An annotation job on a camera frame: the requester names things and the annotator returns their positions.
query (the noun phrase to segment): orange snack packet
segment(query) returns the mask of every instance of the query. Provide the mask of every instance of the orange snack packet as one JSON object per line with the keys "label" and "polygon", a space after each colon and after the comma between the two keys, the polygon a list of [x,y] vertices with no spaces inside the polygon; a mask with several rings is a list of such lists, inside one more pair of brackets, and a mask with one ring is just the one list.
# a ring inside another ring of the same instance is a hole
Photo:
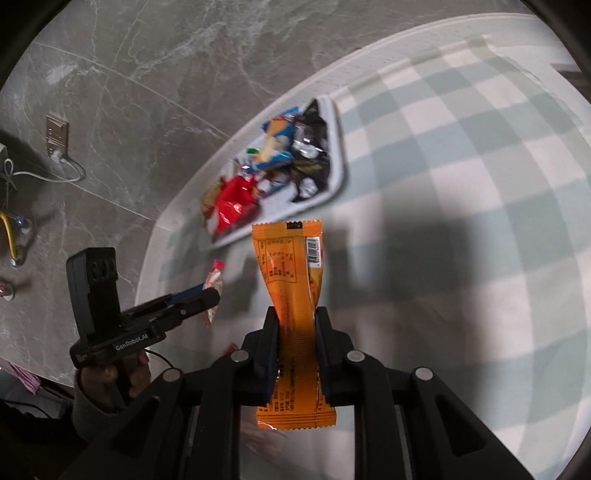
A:
{"label": "orange snack packet", "polygon": [[319,386],[314,311],[322,285],[319,220],[254,225],[252,242],[279,318],[279,374],[273,398],[256,413],[263,429],[336,423]]}

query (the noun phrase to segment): white tray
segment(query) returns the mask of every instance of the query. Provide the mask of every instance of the white tray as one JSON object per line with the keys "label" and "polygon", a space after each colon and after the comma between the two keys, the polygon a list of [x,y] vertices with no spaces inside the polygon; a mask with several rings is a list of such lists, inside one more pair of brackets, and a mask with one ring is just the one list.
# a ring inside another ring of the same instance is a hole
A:
{"label": "white tray", "polygon": [[[231,244],[236,240],[244,238],[251,234],[251,225],[256,223],[274,223],[283,219],[293,217],[297,213],[301,213],[310,207],[316,206],[320,203],[329,200],[340,188],[343,183],[343,176],[345,173],[345,165],[343,162],[343,153],[340,147],[339,127],[336,119],[335,106],[332,100],[327,95],[317,97],[319,114],[324,119],[327,125],[327,139],[329,143],[329,158],[330,158],[330,173],[328,179],[327,189],[318,195],[315,195],[309,200],[293,203],[291,200],[297,195],[296,186],[290,182],[278,192],[270,195],[267,198],[259,201],[259,212],[256,218],[249,224],[244,225],[227,235],[219,238],[210,244],[209,249],[223,247]],[[300,111],[304,111],[308,106],[304,106]],[[243,152],[247,148],[260,148],[262,146],[265,134],[261,134],[256,140],[250,144],[245,145]]]}

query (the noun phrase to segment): marble floor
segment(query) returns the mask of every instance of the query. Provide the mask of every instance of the marble floor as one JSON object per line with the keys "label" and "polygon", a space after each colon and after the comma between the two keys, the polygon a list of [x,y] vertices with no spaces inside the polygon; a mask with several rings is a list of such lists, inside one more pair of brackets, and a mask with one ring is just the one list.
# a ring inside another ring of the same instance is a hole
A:
{"label": "marble floor", "polygon": [[19,177],[11,204],[38,229],[27,263],[0,280],[0,356],[65,383],[76,339],[65,260],[118,250],[132,303],[154,221],[231,135],[276,98],[380,38],[458,15],[528,12],[519,0],[72,0],[33,41],[0,92],[0,142],[17,169],[56,175],[44,118],[70,122],[76,185]]}

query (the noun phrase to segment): black snack bag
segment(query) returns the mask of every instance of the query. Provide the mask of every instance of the black snack bag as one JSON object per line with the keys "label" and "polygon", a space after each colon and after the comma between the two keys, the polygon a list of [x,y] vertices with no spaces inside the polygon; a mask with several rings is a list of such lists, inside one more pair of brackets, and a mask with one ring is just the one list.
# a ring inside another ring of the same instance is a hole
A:
{"label": "black snack bag", "polygon": [[295,122],[291,145],[295,160],[289,168],[297,196],[292,202],[303,202],[326,190],[330,173],[327,126],[319,115],[318,100],[312,101]]}

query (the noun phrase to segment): red snack bag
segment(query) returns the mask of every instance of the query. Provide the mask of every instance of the red snack bag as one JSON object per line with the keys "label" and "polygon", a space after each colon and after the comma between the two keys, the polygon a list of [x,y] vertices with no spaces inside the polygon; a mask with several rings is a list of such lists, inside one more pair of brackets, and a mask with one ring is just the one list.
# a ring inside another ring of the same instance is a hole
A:
{"label": "red snack bag", "polygon": [[236,176],[227,182],[215,200],[217,209],[217,227],[214,235],[218,235],[238,220],[247,218],[257,208],[256,178],[245,179]]}

